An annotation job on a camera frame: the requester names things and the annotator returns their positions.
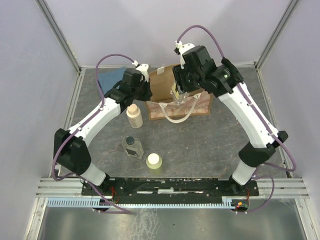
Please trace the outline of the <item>clear square perfume bottle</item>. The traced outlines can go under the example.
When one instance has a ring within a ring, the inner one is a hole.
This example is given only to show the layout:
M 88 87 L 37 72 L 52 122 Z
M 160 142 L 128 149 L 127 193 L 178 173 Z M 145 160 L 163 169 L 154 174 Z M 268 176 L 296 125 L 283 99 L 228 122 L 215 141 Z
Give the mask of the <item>clear square perfume bottle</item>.
M 187 101 L 187 98 L 189 97 L 189 93 L 185 92 L 185 93 L 179 93 L 179 98 L 175 98 L 174 97 L 174 85 L 170 89 L 170 94 L 172 96 L 174 103 L 177 106 L 184 104 Z

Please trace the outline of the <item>brown canvas tote bag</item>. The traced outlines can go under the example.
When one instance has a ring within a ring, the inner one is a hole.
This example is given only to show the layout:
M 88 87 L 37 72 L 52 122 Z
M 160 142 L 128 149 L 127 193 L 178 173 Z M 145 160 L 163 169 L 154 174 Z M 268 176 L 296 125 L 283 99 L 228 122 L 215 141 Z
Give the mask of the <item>brown canvas tote bag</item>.
M 190 116 L 210 114 L 213 96 L 202 89 L 178 93 L 173 65 L 162 66 L 149 73 L 152 97 L 146 102 L 149 120 L 167 119 L 182 123 Z

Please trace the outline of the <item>clear bottle black cap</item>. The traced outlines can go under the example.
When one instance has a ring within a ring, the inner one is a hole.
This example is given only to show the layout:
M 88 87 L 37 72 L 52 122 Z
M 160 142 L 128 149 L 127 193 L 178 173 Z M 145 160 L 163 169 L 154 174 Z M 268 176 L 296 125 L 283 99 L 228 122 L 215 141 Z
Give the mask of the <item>clear bottle black cap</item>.
M 125 136 L 121 144 L 128 156 L 142 159 L 144 150 L 142 143 L 138 138 L 133 136 Z

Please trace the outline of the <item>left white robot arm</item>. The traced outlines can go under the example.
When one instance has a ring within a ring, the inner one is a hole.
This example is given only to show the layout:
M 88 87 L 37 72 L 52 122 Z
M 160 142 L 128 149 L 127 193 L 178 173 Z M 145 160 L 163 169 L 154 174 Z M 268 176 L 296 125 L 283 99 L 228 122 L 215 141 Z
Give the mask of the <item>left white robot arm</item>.
M 88 146 L 102 128 L 132 105 L 134 100 L 146 102 L 152 96 L 149 65 L 128 68 L 113 88 L 104 94 L 99 105 L 68 130 L 58 129 L 54 135 L 54 161 L 97 187 L 109 187 L 109 175 L 93 162 Z

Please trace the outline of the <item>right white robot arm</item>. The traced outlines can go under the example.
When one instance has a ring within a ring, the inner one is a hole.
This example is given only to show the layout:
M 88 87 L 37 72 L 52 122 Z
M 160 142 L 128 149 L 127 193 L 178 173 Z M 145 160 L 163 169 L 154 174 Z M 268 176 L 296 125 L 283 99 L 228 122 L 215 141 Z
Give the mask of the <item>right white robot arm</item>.
M 225 185 L 227 191 L 238 194 L 251 180 L 257 167 L 268 161 L 288 138 L 263 115 L 251 97 L 243 76 L 225 57 L 216 66 L 203 45 L 177 43 L 175 53 L 180 64 L 172 68 L 179 94 L 203 89 L 218 98 L 235 116 L 249 138 L 239 151 L 240 162 Z

